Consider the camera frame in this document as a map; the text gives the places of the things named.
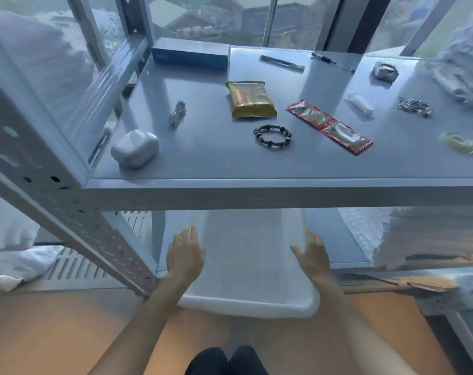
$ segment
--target yellow snack package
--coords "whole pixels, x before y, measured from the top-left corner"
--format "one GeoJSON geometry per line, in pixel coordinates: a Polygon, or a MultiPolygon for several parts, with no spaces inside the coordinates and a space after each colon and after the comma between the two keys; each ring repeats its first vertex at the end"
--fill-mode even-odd
{"type": "Polygon", "coordinates": [[[264,81],[227,81],[226,86],[233,101],[233,117],[277,118],[264,81]]]}

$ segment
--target black pants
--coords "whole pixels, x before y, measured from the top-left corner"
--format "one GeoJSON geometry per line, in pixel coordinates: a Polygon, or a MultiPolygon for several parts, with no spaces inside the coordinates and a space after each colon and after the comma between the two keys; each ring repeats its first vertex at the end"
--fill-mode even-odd
{"type": "Polygon", "coordinates": [[[252,346],[240,346],[228,361],[219,347],[199,353],[184,375],[268,375],[252,346]]]}

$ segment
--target screwdriver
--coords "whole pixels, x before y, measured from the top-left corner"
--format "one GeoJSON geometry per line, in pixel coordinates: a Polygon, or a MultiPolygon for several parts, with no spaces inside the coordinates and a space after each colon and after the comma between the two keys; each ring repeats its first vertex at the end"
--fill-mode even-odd
{"type": "Polygon", "coordinates": [[[351,73],[355,73],[355,69],[348,69],[348,68],[345,68],[345,67],[342,67],[339,63],[333,61],[332,59],[330,59],[328,56],[325,56],[325,55],[320,55],[316,52],[312,52],[311,53],[311,56],[314,58],[314,57],[317,57],[318,59],[320,59],[322,62],[325,62],[325,63],[333,63],[335,64],[336,66],[338,66],[339,68],[345,70],[345,71],[348,71],[348,72],[351,72],[351,73]]]}

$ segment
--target red foil package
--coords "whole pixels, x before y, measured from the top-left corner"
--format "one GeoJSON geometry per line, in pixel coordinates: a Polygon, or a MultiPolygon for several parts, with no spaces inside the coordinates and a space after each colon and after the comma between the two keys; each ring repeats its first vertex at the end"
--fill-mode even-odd
{"type": "Polygon", "coordinates": [[[355,155],[368,149],[373,144],[370,139],[358,134],[346,124],[337,121],[330,114],[320,111],[304,100],[289,105],[287,110],[355,155]]]}

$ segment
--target hand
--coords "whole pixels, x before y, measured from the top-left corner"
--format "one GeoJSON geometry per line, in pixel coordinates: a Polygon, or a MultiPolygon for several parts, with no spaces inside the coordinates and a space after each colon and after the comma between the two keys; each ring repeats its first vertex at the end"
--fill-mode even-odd
{"type": "Polygon", "coordinates": [[[186,288],[202,272],[205,248],[200,247],[196,227],[185,227],[179,234],[174,234],[167,251],[168,276],[181,282],[186,288]]]}
{"type": "Polygon", "coordinates": [[[302,271],[310,279],[320,276],[332,277],[330,270],[330,260],[328,259],[327,250],[321,241],[320,236],[311,233],[305,229],[308,241],[306,243],[306,250],[304,252],[297,246],[290,246],[302,268],[302,271]]]}

